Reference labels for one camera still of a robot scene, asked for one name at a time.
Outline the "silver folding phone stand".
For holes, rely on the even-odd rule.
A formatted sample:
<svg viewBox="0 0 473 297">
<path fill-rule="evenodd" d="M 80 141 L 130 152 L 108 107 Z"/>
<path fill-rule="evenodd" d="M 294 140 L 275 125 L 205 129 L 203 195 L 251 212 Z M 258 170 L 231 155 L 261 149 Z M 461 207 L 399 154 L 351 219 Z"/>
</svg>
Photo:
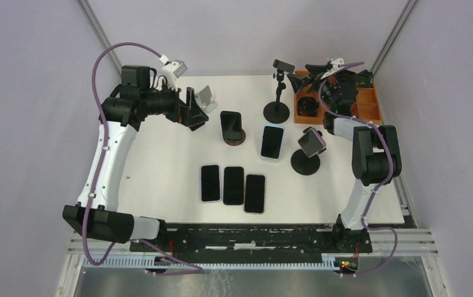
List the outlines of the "silver folding phone stand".
<svg viewBox="0 0 473 297">
<path fill-rule="evenodd" d="M 218 106 L 215 95 L 212 93 L 209 85 L 206 85 L 202 90 L 196 92 L 194 97 L 198 106 L 205 113 L 211 113 Z"/>
</svg>

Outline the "black lens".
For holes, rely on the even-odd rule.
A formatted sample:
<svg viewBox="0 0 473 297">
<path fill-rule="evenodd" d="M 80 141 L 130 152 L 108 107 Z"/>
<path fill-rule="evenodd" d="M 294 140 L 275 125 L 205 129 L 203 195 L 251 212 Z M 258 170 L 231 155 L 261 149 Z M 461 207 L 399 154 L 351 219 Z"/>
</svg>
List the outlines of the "black lens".
<svg viewBox="0 0 473 297">
<path fill-rule="evenodd" d="M 309 96 L 301 97 L 297 100 L 297 113 L 300 116 L 317 117 L 319 102 Z"/>
</svg>

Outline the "round wooden phone stand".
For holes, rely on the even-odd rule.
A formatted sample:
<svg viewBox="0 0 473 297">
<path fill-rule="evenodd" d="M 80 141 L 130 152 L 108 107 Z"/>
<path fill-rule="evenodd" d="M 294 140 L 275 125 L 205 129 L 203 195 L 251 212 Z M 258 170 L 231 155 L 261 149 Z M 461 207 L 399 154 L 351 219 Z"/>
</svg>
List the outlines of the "round wooden phone stand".
<svg viewBox="0 0 473 297">
<path fill-rule="evenodd" d="M 243 144 L 244 141 L 246 140 L 246 132 L 243 129 L 241 130 L 241 134 L 242 134 L 242 137 L 241 137 L 240 140 L 227 140 L 227 139 L 224 139 L 223 141 L 229 146 L 239 146 L 239 145 Z"/>
</svg>

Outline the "black tall round-base stand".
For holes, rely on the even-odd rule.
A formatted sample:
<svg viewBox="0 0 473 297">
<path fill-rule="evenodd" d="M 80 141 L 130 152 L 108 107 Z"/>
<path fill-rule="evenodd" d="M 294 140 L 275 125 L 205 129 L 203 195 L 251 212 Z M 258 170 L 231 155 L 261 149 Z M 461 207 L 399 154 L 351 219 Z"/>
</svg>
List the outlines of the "black tall round-base stand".
<svg viewBox="0 0 473 297">
<path fill-rule="evenodd" d="M 295 66 L 278 59 L 274 60 L 272 66 L 276 69 L 276 73 L 272 75 L 277 81 L 276 99 L 264 107 L 263 116 L 269 123 L 282 124 L 286 122 L 290 116 L 288 106 L 280 101 L 282 92 L 287 87 L 284 79 L 286 74 L 292 74 L 294 72 Z"/>
</svg>

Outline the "black phone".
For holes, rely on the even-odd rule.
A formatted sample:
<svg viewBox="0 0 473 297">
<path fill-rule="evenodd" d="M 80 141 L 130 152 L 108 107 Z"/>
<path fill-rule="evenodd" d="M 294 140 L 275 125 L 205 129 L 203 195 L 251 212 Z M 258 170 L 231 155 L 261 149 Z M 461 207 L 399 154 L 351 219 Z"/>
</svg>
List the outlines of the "black phone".
<svg viewBox="0 0 473 297">
<path fill-rule="evenodd" d="M 245 199 L 243 167 L 228 166 L 224 168 L 222 199 L 225 205 L 243 205 Z"/>
</svg>

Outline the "purple case phone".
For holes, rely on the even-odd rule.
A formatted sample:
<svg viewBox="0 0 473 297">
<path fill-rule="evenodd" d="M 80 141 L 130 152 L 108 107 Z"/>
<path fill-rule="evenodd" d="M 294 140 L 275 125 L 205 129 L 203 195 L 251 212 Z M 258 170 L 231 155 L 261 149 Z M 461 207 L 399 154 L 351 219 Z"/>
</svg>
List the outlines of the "purple case phone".
<svg viewBox="0 0 473 297">
<path fill-rule="evenodd" d="M 211 203 L 221 199 L 220 167 L 205 165 L 201 167 L 201 202 Z"/>
</svg>

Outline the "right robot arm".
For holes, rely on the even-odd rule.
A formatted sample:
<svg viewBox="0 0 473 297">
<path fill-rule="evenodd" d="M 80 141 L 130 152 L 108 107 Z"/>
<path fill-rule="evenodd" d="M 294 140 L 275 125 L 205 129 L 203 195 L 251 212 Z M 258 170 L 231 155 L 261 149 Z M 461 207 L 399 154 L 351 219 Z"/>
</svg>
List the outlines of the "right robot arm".
<svg viewBox="0 0 473 297">
<path fill-rule="evenodd" d="M 371 248 L 369 209 L 379 190 L 402 170 L 396 128 L 377 126 L 352 112 L 358 94 L 357 75 L 350 70 L 352 66 L 338 59 L 325 65 L 307 64 L 307 75 L 287 76 L 296 94 L 317 94 L 316 101 L 324 109 L 323 127 L 327 133 L 352 144 L 355 183 L 345 209 L 332 227 L 332 246 L 339 252 Z"/>
</svg>

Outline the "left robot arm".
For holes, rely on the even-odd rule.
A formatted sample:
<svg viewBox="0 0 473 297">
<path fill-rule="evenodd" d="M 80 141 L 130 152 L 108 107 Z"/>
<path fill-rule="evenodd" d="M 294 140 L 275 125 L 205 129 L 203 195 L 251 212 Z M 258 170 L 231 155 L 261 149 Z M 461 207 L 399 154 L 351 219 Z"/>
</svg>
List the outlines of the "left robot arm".
<svg viewBox="0 0 473 297">
<path fill-rule="evenodd" d="M 186 89 L 186 101 L 180 88 L 171 83 L 172 72 L 162 69 L 163 85 L 156 88 L 157 71 L 149 66 L 125 65 L 121 83 L 100 105 L 99 135 L 89 177 L 74 205 L 65 205 L 63 219 L 81 236 L 112 243 L 145 239 L 154 252 L 168 246 L 168 235 L 161 231 L 164 220 L 135 217 L 118 211 L 119 187 L 126 160 L 141 124 L 146 117 L 163 114 L 195 131 L 208 120 L 213 95 L 209 86 L 195 92 Z"/>
</svg>

